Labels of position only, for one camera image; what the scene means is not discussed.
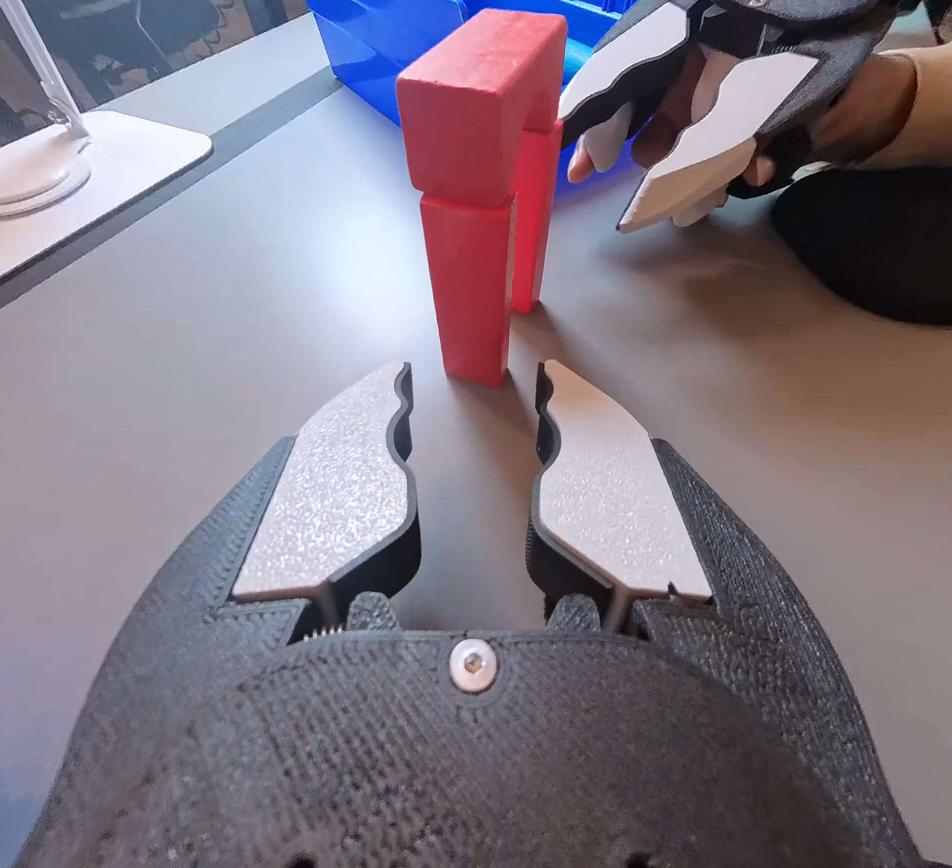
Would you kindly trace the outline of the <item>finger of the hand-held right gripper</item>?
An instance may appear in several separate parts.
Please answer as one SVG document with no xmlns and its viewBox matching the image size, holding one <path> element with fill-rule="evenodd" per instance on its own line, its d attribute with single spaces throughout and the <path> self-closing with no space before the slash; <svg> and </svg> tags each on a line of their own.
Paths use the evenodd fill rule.
<svg viewBox="0 0 952 868">
<path fill-rule="evenodd" d="M 692 122 L 645 174 L 618 223 L 621 233 L 667 219 L 686 227 L 721 207 L 728 184 L 754 157 L 757 133 L 818 63 L 805 55 L 705 59 Z"/>
<path fill-rule="evenodd" d="M 558 113 L 563 138 L 579 139 L 622 109 L 626 139 L 662 112 L 677 123 L 688 118 L 704 72 L 704 50 L 695 41 L 703 12 L 702 1 L 687 8 L 668 1 L 645 17 L 625 15 L 628 27 L 617 24 L 565 87 Z"/>
</svg>

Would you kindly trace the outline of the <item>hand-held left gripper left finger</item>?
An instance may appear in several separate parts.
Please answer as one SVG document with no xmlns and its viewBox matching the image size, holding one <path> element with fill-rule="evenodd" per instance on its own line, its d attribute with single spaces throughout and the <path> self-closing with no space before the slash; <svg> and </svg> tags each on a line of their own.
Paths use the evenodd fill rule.
<svg viewBox="0 0 952 868">
<path fill-rule="evenodd" d="M 331 398 L 294 438 L 232 586 L 241 603 L 310 600 L 342 620 L 392 598 L 421 564 L 412 371 L 388 362 Z"/>
</svg>

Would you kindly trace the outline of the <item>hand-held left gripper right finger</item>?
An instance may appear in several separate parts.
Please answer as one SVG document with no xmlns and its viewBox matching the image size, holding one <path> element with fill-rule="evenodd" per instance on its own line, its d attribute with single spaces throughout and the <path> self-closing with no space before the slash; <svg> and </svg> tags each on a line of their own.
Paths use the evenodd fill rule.
<svg viewBox="0 0 952 868">
<path fill-rule="evenodd" d="M 556 360 L 540 362 L 540 472 L 527 569 L 553 611 L 589 597 L 620 631 L 636 600 L 707 604 L 713 592 L 655 440 L 621 404 Z"/>
</svg>

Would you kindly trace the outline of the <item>red arch wooden block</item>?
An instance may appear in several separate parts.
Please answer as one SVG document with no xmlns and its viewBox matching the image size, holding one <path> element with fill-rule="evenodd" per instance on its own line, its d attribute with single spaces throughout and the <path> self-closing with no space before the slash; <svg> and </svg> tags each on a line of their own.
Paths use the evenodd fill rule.
<svg viewBox="0 0 952 868">
<path fill-rule="evenodd" d="M 487 8 L 397 77 L 416 190 L 477 207 L 507 199 L 523 134 L 561 125 L 566 35 L 561 15 Z"/>
</svg>

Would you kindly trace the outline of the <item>red rectangular wooden block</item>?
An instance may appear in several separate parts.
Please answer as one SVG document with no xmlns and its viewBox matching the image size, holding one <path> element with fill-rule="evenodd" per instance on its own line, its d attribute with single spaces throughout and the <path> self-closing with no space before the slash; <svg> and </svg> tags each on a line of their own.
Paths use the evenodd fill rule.
<svg viewBox="0 0 952 868">
<path fill-rule="evenodd" d="M 547 133 L 523 131 L 515 174 L 516 226 L 511 307 L 531 313 L 539 303 L 563 123 Z"/>
<path fill-rule="evenodd" d="M 446 374 L 486 387 L 506 374 L 517 205 L 422 195 L 422 231 Z"/>
</svg>

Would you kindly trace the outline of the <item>person's right forearm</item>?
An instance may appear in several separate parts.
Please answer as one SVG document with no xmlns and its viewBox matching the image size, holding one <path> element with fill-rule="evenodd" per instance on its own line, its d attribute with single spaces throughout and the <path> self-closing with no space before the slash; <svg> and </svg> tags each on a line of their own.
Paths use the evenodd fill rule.
<svg viewBox="0 0 952 868">
<path fill-rule="evenodd" d="M 904 52 L 915 72 L 916 96 L 892 146 L 900 167 L 951 165 L 951 44 Z"/>
</svg>

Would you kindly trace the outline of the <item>person's right hand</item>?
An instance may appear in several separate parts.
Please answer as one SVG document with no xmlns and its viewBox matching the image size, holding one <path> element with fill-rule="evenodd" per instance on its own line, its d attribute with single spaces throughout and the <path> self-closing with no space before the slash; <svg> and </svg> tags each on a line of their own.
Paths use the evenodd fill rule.
<svg viewBox="0 0 952 868">
<path fill-rule="evenodd" d="M 632 160 L 649 168 L 667 155 L 688 124 L 703 115 L 710 98 L 699 81 L 714 74 L 712 61 L 693 49 L 647 125 L 635 136 Z M 913 60 L 898 53 L 869 58 L 850 88 L 808 129 L 820 160 L 867 160 L 890 144 L 906 123 L 917 96 Z"/>
</svg>

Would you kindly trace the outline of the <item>black wrist rest pad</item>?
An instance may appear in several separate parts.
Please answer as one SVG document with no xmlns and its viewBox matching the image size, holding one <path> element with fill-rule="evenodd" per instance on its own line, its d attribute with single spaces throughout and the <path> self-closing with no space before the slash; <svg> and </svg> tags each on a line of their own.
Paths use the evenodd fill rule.
<svg viewBox="0 0 952 868">
<path fill-rule="evenodd" d="M 827 170 L 788 187 L 771 223 L 826 289 L 898 322 L 951 324 L 951 169 Z"/>
</svg>

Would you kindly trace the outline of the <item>white lamp base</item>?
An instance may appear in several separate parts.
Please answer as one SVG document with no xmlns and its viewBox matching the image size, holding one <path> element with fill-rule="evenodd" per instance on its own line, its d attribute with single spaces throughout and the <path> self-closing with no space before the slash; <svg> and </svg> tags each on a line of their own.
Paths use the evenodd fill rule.
<svg viewBox="0 0 952 868">
<path fill-rule="evenodd" d="M 82 114 L 22 0 L 2 12 L 59 120 L 2 146 L 1 274 L 25 272 L 207 160 L 209 136 L 112 111 Z"/>
</svg>

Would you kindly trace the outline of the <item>black office chair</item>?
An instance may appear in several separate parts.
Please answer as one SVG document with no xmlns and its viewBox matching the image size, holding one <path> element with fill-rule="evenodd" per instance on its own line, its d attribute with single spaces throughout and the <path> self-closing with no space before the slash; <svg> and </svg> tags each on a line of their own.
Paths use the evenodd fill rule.
<svg viewBox="0 0 952 868">
<path fill-rule="evenodd" d="M 117 85 L 129 71 L 149 77 L 170 73 L 171 56 L 217 34 L 222 17 L 211 0 L 104 0 L 67 20 L 89 41 L 94 56 L 107 63 L 107 81 Z"/>
</svg>

